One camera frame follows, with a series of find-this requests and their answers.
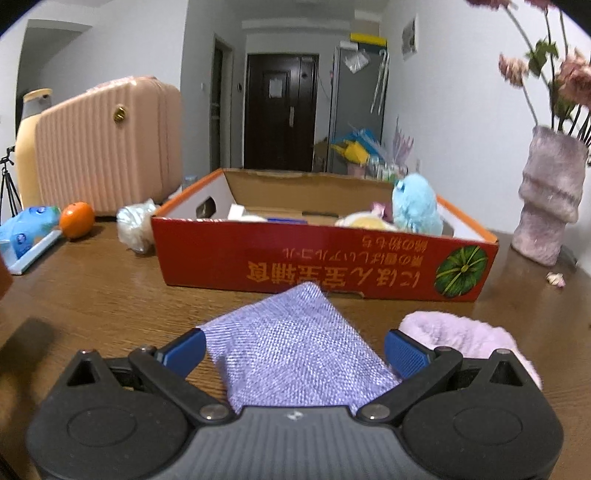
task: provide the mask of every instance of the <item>tripod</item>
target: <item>tripod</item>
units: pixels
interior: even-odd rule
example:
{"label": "tripod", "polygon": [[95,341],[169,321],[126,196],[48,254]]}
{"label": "tripod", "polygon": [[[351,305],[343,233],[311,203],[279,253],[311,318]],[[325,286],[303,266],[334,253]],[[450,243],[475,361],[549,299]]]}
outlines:
{"label": "tripod", "polygon": [[0,184],[0,218],[2,217],[2,204],[4,202],[4,190],[8,197],[8,204],[10,205],[10,213],[15,217],[19,209],[22,210],[21,199],[18,196],[17,188],[14,186],[10,172],[8,171],[7,164],[14,165],[14,162],[10,159],[10,153],[14,152],[14,147],[6,149],[6,157],[0,158],[0,165],[2,166],[2,184]]}

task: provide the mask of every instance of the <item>tangerine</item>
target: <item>tangerine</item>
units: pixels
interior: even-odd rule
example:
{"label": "tangerine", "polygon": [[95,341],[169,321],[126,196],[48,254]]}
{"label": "tangerine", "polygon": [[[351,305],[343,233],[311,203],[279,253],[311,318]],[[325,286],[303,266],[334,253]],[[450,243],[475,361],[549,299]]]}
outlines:
{"label": "tangerine", "polygon": [[69,204],[61,213],[60,229],[66,238],[85,236],[95,224],[95,211],[86,202]]}

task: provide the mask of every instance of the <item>blue packaging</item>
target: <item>blue packaging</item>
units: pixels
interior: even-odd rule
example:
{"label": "blue packaging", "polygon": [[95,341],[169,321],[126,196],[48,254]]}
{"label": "blue packaging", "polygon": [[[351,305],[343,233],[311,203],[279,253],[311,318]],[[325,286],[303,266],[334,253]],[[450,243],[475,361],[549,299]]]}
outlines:
{"label": "blue packaging", "polygon": [[0,242],[10,242],[17,260],[60,223],[57,207],[30,207],[0,226]]}

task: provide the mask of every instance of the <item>blue gripper pad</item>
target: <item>blue gripper pad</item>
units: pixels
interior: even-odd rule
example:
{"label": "blue gripper pad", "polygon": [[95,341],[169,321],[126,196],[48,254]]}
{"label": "blue gripper pad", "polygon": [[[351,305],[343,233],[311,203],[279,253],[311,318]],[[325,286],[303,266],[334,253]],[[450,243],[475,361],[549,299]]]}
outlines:
{"label": "blue gripper pad", "polygon": [[392,369],[403,380],[420,372],[435,358],[433,351],[399,330],[390,330],[387,333],[384,352]]}
{"label": "blue gripper pad", "polygon": [[205,333],[194,328],[158,350],[156,360],[186,378],[205,358],[205,352]]}

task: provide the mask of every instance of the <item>dark brown door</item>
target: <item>dark brown door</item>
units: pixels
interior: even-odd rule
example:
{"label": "dark brown door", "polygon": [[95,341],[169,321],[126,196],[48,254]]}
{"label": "dark brown door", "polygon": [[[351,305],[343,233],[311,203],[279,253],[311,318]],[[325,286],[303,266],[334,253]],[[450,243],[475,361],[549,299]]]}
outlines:
{"label": "dark brown door", "polygon": [[244,167],[312,170],[318,56],[249,55]]}
{"label": "dark brown door", "polygon": [[216,44],[213,52],[212,100],[209,114],[209,149],[210,169],[222,166],[221,131],[222,131],[222,66],[223,50]]}

